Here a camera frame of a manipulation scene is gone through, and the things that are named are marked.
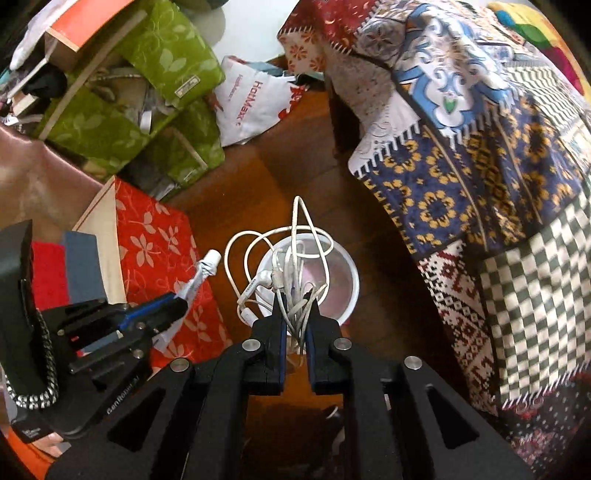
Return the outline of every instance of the white cap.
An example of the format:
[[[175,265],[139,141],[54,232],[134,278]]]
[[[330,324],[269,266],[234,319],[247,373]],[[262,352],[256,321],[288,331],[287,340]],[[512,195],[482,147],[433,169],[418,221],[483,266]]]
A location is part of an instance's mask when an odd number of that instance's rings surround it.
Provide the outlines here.
[[[208,275],[215,275],[217,272],[217,266],[221,259],[222,256],[220,255],[220,252],[217,250],[210,250],[205,254],[205,257],[203,257],[200,262],[206,266]]]

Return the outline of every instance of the black and white rope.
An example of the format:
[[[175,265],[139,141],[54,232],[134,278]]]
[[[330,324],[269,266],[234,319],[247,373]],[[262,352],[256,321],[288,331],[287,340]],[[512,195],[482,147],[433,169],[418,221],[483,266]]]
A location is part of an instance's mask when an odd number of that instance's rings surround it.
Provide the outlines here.
[[[46,389],[34,395],[19,395],[18,392],[14,391],[10,380],[7,375],[6,379],[6,390],[8,395],[17,404],[17,407],[26,408],[27,410],[39,410],[40,408],[47,408],[52,406],[56,401],[59,394],[57,386],[57,371],[56,361],[53,356],[53,347],[51,344],[51,336],[45,320],[43,319],[41,312],[37,310],[37,320],[41,328],[41,341],[43,343],[43,353],[45,356],[46,370],[47,370],[47,381]]]

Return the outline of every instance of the checkered fabric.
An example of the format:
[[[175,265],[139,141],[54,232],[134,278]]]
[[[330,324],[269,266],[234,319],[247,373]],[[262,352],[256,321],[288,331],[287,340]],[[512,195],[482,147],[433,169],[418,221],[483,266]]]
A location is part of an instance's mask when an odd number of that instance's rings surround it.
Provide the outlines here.
[[[558,131],[565,133],[580,119],[581,109],[565,93],[562,82],[547,65],[531,65],[531,62],[510,62],[505,71],[513,82],[525,88],[536,99],[544,114],[552,119]]]
[[[551,388],[591,359],[589,188],[519,247],[480,265],[501,401]]]

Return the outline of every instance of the white earphones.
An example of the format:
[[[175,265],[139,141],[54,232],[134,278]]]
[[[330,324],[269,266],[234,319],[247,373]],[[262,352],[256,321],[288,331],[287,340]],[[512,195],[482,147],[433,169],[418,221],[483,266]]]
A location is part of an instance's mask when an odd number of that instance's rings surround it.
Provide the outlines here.
[[[298,225],[298,210],[301,208],[308,225]],[[297,238],[297,234],[300,231],[307,231],[312,233],[314,242],[318,249],[318,253],[306,253],[304,243]],[[286,248],[274,248],[273,244],[268,237],[275,235],[276,233],[289,232],[291,236],[291,242]],[[248,286],[242,293],[238,290],[230,269],[228,266],[228,255],[232,247],[232,244],[241,236],[253,235],[256,238],[250,243],[246,249],[244,256],[244,272],[246,279],[248,280]],[[326,243],[323,245],[320,241],[319,235],[322,235],[323,241],[328,242],[329,246],[326,248]],[[254,278],[251,278],[250,272],[248,271],[248,257],[253,247],[260,241],[264,241],[272,253],[272,270],[263,270],[258,272]],[[236,312],[239,318],[252,327],[254,321],[257,320],[257,316],[253,311],[245,306],[248,303],[256,303],[268,310],[272,310],[273,306],[268,304],[266,301],[251,300],[251,296],[255,294],[256,289],[259,286],[265,288],[271,288],[274,292],[279,295],[284,294],[286,305],[282,301],[279,302],[281,309],[281,315],[287,324],[289,334],[298,343],[300,353],[303,353],[304,348],[304,335],[306,332],[306,326],[308,323],[308,317],[312,305],[315,300],[318,299],[318,304],[321,304],[326,298],[330,285],[330,273],[328,264],[326,262],[326,256],[334,248],[335,242],[332,237],[324,230],[317,228],[313,225],[310,214],[304,204],[303,200],[297,196],[294,198],[293,209],[291,214],[291,225],[276,228],[266,233],[259,233],[253,230],[247,230],[239,232],[234,235],[226,246],[224,252],[224,267],[228,280],[236,293],[238,298]],[[283,259],[279,259],[279,255],[284,254]],[[325,283],[320,286],[316,286],[312,282],[302,282],[304,262],[306,259],[320,259],[324,269]],[[305,299],[304,296],[310,293],[310,298]]]

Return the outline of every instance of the metal screw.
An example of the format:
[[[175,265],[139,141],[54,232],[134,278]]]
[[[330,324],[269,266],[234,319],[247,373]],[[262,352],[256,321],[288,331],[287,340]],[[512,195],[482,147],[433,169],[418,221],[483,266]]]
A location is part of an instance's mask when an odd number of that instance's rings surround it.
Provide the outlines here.
[[[351,343],[351,340],[349,340],[348,338],[341,337],[337,338],[334,341],[333,345],[337,350],[349,350],[353,344]]]
[[[423,366],[423,361],[414,355],[410,355],[404,359],[404,365],[410,370],[418,370]]]
[[[180,373],[184,372],[191,363],[186,358],[175,358],[172,362],[170,362],[170,369],[173,372]]]
[[[256,338],[249,338],[242,342],[242,348],[247,352],[256,352],[261,347],[261,343]]]

